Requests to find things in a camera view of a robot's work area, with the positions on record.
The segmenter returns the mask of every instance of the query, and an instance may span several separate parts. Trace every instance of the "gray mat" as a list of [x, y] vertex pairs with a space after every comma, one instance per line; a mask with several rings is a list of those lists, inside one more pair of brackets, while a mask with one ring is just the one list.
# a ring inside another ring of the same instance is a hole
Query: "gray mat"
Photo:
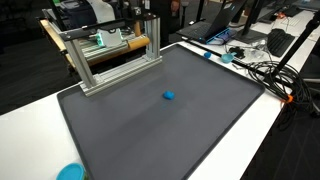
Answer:
[[58, 95], [90, 179], [185, 179], [264, 92], [181, 46], [162, 53], [162, 64], [92, 97]]

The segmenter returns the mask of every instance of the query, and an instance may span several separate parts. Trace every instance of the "white device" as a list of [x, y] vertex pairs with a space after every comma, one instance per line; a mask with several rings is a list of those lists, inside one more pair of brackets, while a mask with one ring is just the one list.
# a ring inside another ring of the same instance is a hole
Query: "white device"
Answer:
[[[114, 11], [110, 4], [102, 0], [87, 0], [93, 8], [97, 17], [97, 23], [104, 23], [115, 20]], [[111, 31], [97, 30], [97, 39], [99, 46], [114, 47], [122, 43], [120, 29]]]
[[281, 22], [281, 24], [289, 25], [289, 26], [296, 26], [300, 22], [298, 18], [290, 18], [287, 17], [285, 20]]

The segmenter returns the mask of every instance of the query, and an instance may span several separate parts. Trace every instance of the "cable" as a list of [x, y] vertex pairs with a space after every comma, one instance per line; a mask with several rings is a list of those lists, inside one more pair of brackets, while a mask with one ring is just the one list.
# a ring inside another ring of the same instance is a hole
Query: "cable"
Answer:
[[237, 24], [237, 25], [232, 25], [232, 24], [229, 24], [228, 27], [230, 28], [240, 28], [240, 27], [243, 27], [245, 26], [246, 24]]
[[[254, 69], [253, 71], [248, 71], [250, 77], [264, 85], [266, 89], [279, 97], [281, 102], [285, 104], [282, 110], [284, 115], [277, 125], [279, 130], [285, 130], [290, 126], [298, 110], [313, 113], [316, 107], [314, 106], [310, 89], [300, 77], [299, 72], [290, 65], [286, 65], [278, 71], [276, 69], [278, 64], [279, 62], [264, 61], [247, 65]], [[258, 70], [264, 71], [265, 75], [258, 75]], [[291, 94], [288, 93], [288, 89], [285, 86], [292, 90]]]
[[277, 20], [274, 20], [274, 21], [273, 21], [272, 26], [271, 26], [271, 31], [272, 31], [274, 25], [276, 24], [276, 21], [277, 21]]
[[[231, 45], [231, 44], [224, 44], [224, 49], [225, 49], [225, 52], [226, 52], [226, 53], [229, 52], [227, 46], [239, 47], [239, 48], [243, 48], [243, 49], [255, 49], [255, 48], [257, 48], [257, 46], [236, 46], [236, 45]], [[266, 52], [266, 53], [268, 54], [268, 56], [269, 56], [270, 61], [272, 62], [271, 53], [270, 53], [270, 51], [269, 51], [269, 49], [268, 49], [267, 44], [264, 45], [264, 48], [263, 48], [263, 49], [257, 48], [256, 50], [262, 51], [262, 52]]]
[[287, 27], [286, 27], [286, 33], [287, 33], [287, 31], [288, 31], [288, 26], [289, 26], [289, 24], [290, 24], [290, 19], [287, 17], [287, 20], [288, 20], [288, 23], [287, 23]]

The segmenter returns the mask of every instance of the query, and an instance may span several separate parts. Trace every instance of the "desk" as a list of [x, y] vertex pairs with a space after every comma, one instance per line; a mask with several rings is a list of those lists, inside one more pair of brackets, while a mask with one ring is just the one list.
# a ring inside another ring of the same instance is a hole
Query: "desk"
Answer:
[[[311, 16], [309, 12], [303, 13], [306, 19]], [[301, 22], [302, 25], [290, 28], [289, 32], [301, 33], [306, 23]], [[261, 28], [267, 33], [271, 25], [257, 24], [254, 28]], [[179, 44], [198, 54], [204, 53], [185, 42]], [[314, 45], [314, 41], [307, 40], [290, 60], [290, 65], [300, 70]], [[217, 46], [207, 47], [223, 50]], [[245, 76], [244, 70], [236, 70], [231, 64], [222, 64], [218, 57], [211, 57], [210, 60]], [[0, 116], [2, 179], [54, 180], [65, 165], [81, 163], [56, 95]], [[264, 93], [228, 131], [190, 179], [240, 179], [280, 110], [280, 101], [269, 92]]]

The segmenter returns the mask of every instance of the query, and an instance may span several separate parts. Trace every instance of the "electronic equipment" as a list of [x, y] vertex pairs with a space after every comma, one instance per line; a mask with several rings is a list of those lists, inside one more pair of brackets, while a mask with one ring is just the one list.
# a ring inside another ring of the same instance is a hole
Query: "electronic equipment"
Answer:
[[244, 55], [244, 49], [241, 49], [240, 47], [231, 47], [229, 49], [229, 53], [236, 53], [235, 57], [239, 58], [239, 59], [243, 59], [246, 56]]
[[69, 19], [68, 29], [81, 28], [97, 23], [97, 18], [87, 1], [66, 0], [57, 7], [60, 15]]
[[289, 8], [285, 9], [283, 11], [283, 13], [287, 16], [287, 17], [294, 17], [295, 15], [301, 13], [303, 10], [300, 9], [298, 6], [292, 5]]
[[192, 26], [177, 31], [177, 34], [208, 44], [215, 36], [227, 30], [231, 19], [239, 12], [245, 2], [245, 0], [237, 0], [226, 3], [212, 24], [202, 21], [197, 22]]
[[285, 33], [283, 29], [273, 29], [268, 34], [268, 49], [276, 57], [281, 57], [294, 40], [294, 36]]

